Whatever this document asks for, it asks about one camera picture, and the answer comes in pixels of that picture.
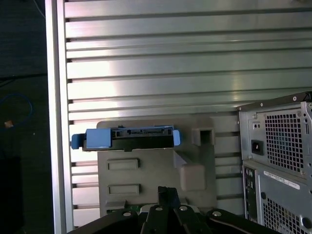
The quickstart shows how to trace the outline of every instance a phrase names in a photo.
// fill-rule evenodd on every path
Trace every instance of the screw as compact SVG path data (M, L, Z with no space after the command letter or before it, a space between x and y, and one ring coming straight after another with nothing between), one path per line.
M214 211L213 216L220 217L222 214L219 211Z
M123 213L123 216L131 216L130 212Z
M186 207L186 206L181 206L181 207L180 207L180 210L181 210L181 211L186 211L186 210L187 210L187 207Z

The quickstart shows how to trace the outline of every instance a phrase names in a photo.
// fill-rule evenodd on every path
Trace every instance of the computer tower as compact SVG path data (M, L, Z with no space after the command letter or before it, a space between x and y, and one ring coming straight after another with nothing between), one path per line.
M312 233L311 97L238 107L246 218L283 234Z

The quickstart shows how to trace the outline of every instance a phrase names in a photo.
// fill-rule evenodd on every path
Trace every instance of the horizontal metal slat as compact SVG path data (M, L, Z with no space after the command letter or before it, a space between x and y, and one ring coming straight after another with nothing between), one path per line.
M220 43L202 45L159 45L140 48L114 48L99 50L81 50L67 52L68 59L107 57L107 56L135 56L135 55L158 55L158 54L182 54L203 53L221 51L248 51L248 50L270 50L270 49L296 49L311 48L312 40L302 41L269 41L249 43Z
M99 204L98 187L73 188L73 205Z
M214 144L214 153L227 154L240 152L239 136L216 137Z
M298 90L288 90L288 91L279 91L276 90L276 92L268 92L267 95L265 95L265 98L277 98L282 96L283 94L290 95L293 93L297 93ZM122 109L133 109L133 108L146 108L146 107L168 107L168 106L190 106L190 105L209 105L209 104L224 104L229 103L233 99L236 100L236 102L244 102L244 101L253 101L253 100L259 100L263 99L263 92L262 93L209 93L205 95L186 95L180 96L160 96L160 97L154 97L153 99L151 97L134 97L129 98L126 100L117 99L117 100L105 100L105 101L99 101L99 100L89 100L86 101L78 101L73 102L69 104L69 112L75 112L75 111L98 111L98 110L122 110Z
M222 178L216 180L216 195L228 196L241 194L243 191L242 178Z
M216 75L200 75L200 76L179 76L179 77L165 77L165 78L146 78L146 79L130 79L130 80L110 80L110 81L84 81L74 82L68 84L68 98L69 99L87 99L87 98L113 98L113 97L129 97L129 96L143 96L143 95L165 95L165 94L194 94L206 92L226 92L225 96L220 94L205 94L218 96L223 101L234 98L234 100L247 100L249 96L263 94L263 91L256 90L266 89L295 89L310 87L311 83L309 77L311 70L285 70L285 71L271 71L271 72L231 72L226 74ZM287 92L285 90L265 91L267 95L273 97L277 92ZM145 100L138 100L139 103L146 102ZM110 106L118 107L116 103L105 103L105 108ZM74 104L70 104L69 108L75 110ZM95 109L96 106L102 106L101 102L90 103L89 109Z
M241 166L217 166L215 167L215 175L229 175L229 174L240 174Z
M70 150L71 152L71 162L91 162L98 160L98 153L93 152L84 152L81 149L79 150Z
M67 2L65 16L71 18L253 10L256 4L256 1L249 0L199 0L196 4L189 0L148 1L148 4L142 4L139 0Z
M241 165L241 157L217 157L215 158L216 166Z
M112 110L112 111L90 111L90 112L73 112L69 113L69 120L93 119L104 121L108 118L119 117L147 117L159 115L182 115L182 114L200 114L208 112L227 112L235 111L237 106L247 104L246 102L218 104L218 105L200 105L200 106L177 106L177 107L159 107L159 108L142 108L129 110Z
M310 40L312 38L311 31L278 31L278 32L261 32L261 33L231 33L221 35L191 35L191 36L158 36L158 37L142 37L142 38L117 38L117 39L85 39L74 40L66 43L68 51L88 50L88 49L116 49L116 48L131 48L136 47L151 47L151 46L169 46L169 45L190 45L201 44L235 44L244 43L249 46L252 42L275 42L275 41L292 41L292 40Z
M96 175L73 175L73 184L98 183L98 174Z
M211 118L214 123L215 133L239 132L238 116L217 116Z
M70 62L67 64L67 78L283 69L311 66L311 51L221 53L216 55L163 56L111 61Z
M217 208L226 210L235 215L242 215L245 212L244 211L244 199L234 198L234 199L218 200Z
M80 167L72 167L72 174L97 174L98 166L80 166Z
M67 22L67 38L305 28L312 13L246 14Z
M74 226L81 227L100 218L99 208L77 209L73 211Z

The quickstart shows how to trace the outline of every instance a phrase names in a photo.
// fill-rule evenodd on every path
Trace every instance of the black cable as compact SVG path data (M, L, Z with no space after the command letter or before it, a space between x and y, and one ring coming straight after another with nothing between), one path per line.
M26 79L26 78L34 78L34 77L46 77L46 76L48 76L47 73L29 74L29 75L21 75L21 76L12 75L9 77L0 77L0 81Z
M6 85L8 85L8 84L10 84L10 83L13 83L14 81L15 81L14 79L8 80L7 82L2 81L2 82L0 83L0 88L4 87L4 86L6 86Z

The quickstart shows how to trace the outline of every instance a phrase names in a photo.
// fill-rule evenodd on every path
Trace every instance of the ventilation grille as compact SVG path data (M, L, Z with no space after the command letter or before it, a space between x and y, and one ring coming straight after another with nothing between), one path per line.
M300 118L296 114L267 115L265 130L270 163L300 172L303 169Z
M300 228L299 217L268 199L263 204L264 226L283 234L308 234Z

